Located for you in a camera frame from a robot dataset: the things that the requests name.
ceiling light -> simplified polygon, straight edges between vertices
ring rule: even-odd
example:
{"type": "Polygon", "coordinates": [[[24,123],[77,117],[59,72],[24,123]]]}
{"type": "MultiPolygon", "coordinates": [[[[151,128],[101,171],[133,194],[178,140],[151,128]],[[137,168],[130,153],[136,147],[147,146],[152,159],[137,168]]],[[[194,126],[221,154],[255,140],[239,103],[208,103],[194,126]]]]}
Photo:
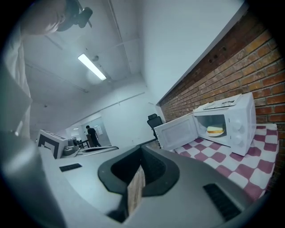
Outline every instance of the ceiling light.
{"type": "Polygon", "coordinates": [[[93,62],[91,62],[89,58],[87,58],[85,54],[79,56],[78,59],[102,81],[106,79],[105,75],[93,64],[93,62]]]}

office chair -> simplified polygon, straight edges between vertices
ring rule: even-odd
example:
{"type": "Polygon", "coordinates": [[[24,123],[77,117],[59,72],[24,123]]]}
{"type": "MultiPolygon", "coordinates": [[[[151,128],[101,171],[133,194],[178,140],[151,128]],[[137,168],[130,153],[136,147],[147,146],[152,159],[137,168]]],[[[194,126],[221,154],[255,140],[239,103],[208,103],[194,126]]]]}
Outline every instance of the office chair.
{"type": "Polygon", "coordinates": [[[153,135],[154,137],[156,138],[157,140],[157,136],[156,136],[156,133],[155,133],[155,130],[154,128],[156,126],[159,126],[159,125],[162,125],[162,120],[161,120],[161,117],[160,116],[157,116],[157,114],[152,114],[150,116],[148,116],[148,121],[147,121],[148,125],[151,127],[151,129],[153,130],[153,135]]]}

ceiling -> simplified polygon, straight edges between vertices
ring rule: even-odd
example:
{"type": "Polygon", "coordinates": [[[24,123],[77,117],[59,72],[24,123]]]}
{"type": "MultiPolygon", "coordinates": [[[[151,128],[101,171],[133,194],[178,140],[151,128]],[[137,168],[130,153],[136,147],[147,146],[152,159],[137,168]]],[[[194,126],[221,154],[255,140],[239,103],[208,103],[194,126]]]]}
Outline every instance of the ceiling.
{"type": "Polygon", "coordinates": [[[118,81],[140,72],[136,1],[79,0],[90,7],[92,28],[73,26],[48,36],[24,41],[26,75],[33,103],[30,131],[49,129],[65,101],[95,90],[102,83],[118,81]],[[106,75],[101,81],[77,57],[85,53],[106,75]]]}

white wall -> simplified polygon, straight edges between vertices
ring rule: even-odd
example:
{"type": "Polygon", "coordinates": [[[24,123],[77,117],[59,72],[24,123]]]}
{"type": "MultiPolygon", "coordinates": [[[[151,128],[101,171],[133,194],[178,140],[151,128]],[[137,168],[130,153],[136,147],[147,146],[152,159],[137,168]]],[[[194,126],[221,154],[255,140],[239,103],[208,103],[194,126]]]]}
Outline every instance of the white wall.
{"type": "Polygon", "coordinates": [[[68,137],[67,133],[66,133],[66,130],[63,129],[63,130],[60,130],[59,132],[56,133],[57,135],[61,136],[61,137],[64,137],[64,138],[70,138],[68,137]]]}
{"type": "Polygon", "coordinates": [[[102,83],[94,91],[67,103],[58,111],[58,121],[51,128],[54,132],[69,126],[74,128],[93,114],[100,115],[111,144],[126,147],[154,139],[147,124],[147,116],[153,113],[157,112],[152,97],[138,74],[112,84],[102,83]]]}
{"type": "Polygon", "coordinates": [[[243,0],[140,2],[142,74],[155,104],[241,18],[247,9],[242,4],[243,0]]]}
{"type": "Polygon", "coordinates": [[[148,94],[120,102],[101,111],[103,122],[113,146],[135,146],[154,139],[147,116],[156,113],[148,94]]]}
{"type": "Polygon", "coordinates": [[[88,117],[86,117],[86,118],[84,118],[84,119],[82,119],[82,120],[80,120],[80,121],[78,121],[77,123],[75,123],[74,125],[85,125],[86,123],[88,123],[88,122],[90,122],[90,121],[92,121],[92,120],[94,120],[94,119],[98,119],[98,118],[100,118],[101,117],[101,114],[100,113],[95,113],[95,114],[93,114],[93,115],[90,115],[90,116],[88,116],[88,117]]]}
{"type": "Polygon", "coordinates": [[[66,138],[76,137],[77,140],[82,140],[82,141],[87,139],[80,125],[68,127],[65,129],[65,132],[66,132],[66,138]]]}

open microwave door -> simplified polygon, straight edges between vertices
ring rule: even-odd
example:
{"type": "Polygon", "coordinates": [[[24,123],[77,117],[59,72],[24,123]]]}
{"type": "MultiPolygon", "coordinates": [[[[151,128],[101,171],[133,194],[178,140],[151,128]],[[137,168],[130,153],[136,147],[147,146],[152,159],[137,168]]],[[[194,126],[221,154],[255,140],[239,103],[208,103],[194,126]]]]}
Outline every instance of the open microwave door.
{"type": "Polygon", "coordinates": [[[198,138],[194,116],[187,114],[155,127],[155,133],[162,149],[171,151],[198,138]]]}

